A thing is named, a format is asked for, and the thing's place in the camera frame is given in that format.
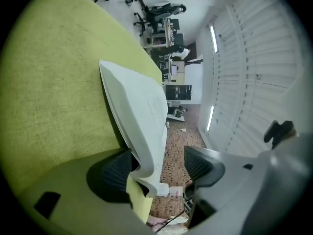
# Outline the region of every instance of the ceiling light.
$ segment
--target ceiling light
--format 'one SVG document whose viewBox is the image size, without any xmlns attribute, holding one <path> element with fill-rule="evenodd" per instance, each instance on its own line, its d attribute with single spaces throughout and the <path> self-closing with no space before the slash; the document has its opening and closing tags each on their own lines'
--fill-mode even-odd
<svg viewBox="0 0 313 235">
<path fill-rule="evenodd" d="M 215 32 L 214 32 L 213 26 L 210 27 L 210 30 L 211 30 L 211 35 L 212 35 L 212 39 L 213 39 L 214 51 L 215 51 L 215 53 L 216 53 L 216 52 L 218 52 L 219 50 L 217 49 L 216 37 L 215 37 Z"/>
<path fill-rule="evenodd" d="M 212 121 L 212 116 L 213 116 L 213 111 L 214 111 L 214 106 L 211 106 L 211 112 L 210 112 L 210 118 L 209 118 L 209 123 L 207 125 L 207 131 L 210 129 L 211 121 Z"/>
</svg>

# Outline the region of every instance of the white wall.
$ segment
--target white wall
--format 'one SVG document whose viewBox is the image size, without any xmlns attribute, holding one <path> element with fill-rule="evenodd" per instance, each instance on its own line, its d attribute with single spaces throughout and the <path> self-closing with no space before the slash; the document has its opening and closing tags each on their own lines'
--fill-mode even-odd
<svg viewBox="0 0 313 235">
<path fill-rule="evenodd" d="M 192 85 L 191 100 L 181 100 L 181 104 L 201 104 L 202 98 L 202 64 L 191 64 L 185 67 L 185 84 Z"/>
<path fill-rule="evenodd" d="M 282 0 L 235 0 L 213 23 L 222 35 L 219 52 L 213 53 L 205 25 L 197 41 L 204 53 L 198 127 L 213 149 L 256 157 L 271 149 L 263 136 L 273 120 L 294 120 L 283 98 L 311 67 L 304 62 L 311 50 Z M 211 105 L 215 110 L 207 132 Z"/>
<path fill-rule="evenodd" d="M 171 18 L 179 19 L 181 33 L 184 33 L 185 44 L 188 45 L 196 40 L 202 21 L 211 6 L 223 8 L 225 2 L 231 0 L 143 0 L 146 5 L 156 5 L 163 3 L 182 3 L 187 7 L 187 11 Z"/>
</svg>

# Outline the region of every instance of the cable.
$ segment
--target cable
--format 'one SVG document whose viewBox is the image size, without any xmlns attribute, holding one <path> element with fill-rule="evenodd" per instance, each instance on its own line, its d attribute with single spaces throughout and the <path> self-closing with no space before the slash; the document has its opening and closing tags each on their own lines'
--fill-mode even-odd
<svg viewBox="0 0 313 235">
<path fill-rule="evenodd" d="M 185 211 L 182 211 L 180 214 L 178 214 L 176 217 L 172 218 L 171 220 L 167 221 L 160 229 L 158 229 L 156 231 L 156 233 L 158 233 L 159 231 L 161 231 L 165 226 L 167 226 L 170 222 L 172 222 L 175 218 L 178 218 L 180 215 L 182 215 Z"/>
</svg>

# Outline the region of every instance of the floor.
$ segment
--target floor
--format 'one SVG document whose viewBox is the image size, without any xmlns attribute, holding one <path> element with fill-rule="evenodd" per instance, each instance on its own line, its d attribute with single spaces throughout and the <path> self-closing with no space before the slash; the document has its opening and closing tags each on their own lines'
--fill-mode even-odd
<svg viewBox="0 0 313 235">
<path fill-rule="evenodd" d="M 98 0 L 97 4 L 114 17 L 135 39 L 145 45 L 144 37 L 140 38 L 140 29 L 133 25 L 136 22 L 134 12 L 141 12 L 141 6 L 134 2 L 127 6 L 124 0 Z M 185 122 L 169 119 L 170 129 L 168 130 L 165 158 L 161 182 L 169 186 L 184 186 L 189 180 L 187 171 L 184 168 L 184 146 L 193 145 L 205 147 L 205 144 L 198 131 L 198 119 L 200 105 L 186 105 L 188 112 L 184 114 Z M 150 215 L 169 219 L 183 210 L 181 197 L 156 197 L 151 207 Z"/>
<path fill-rule="evenodd" d="M 185 145 L 205 147 L 197 128 L 200 105 L 184 105 L 184 107 L 188 108 L 188 112 L 184 113 L 185 122 L 168 120 L 170 129 L 168 129 L 161 182 L 168 183 L 170 187 L 184 186 L 185 182 L 190 179 L 184 167 Z M 152 203 L 150 215 L 169 219 L 182 210 L 181 197 L 156 197 Z"/>
</svg>

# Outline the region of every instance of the patterned carpet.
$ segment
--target patterned carpet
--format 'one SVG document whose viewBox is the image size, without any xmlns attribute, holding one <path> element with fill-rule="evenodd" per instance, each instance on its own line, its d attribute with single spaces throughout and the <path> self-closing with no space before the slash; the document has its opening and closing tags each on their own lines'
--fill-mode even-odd
<svg viewBox="0 0 313 235">
<path fill-rule="evenodd" d="M 184 113 L 185 121 L 168 119 L 170 129 L 166 141 L 165 158 L 161 175 L 161 182 L 169 186 L 184 186 L 189 176 L 184 167 L 185 145 L 205 147 L 198 131 L 200 105 L 185 105 L 188 112 Z M 169 219 L 183 210 L 181 197 L 156 197 L 152 203 L 150 215 Z"/>
</svg>

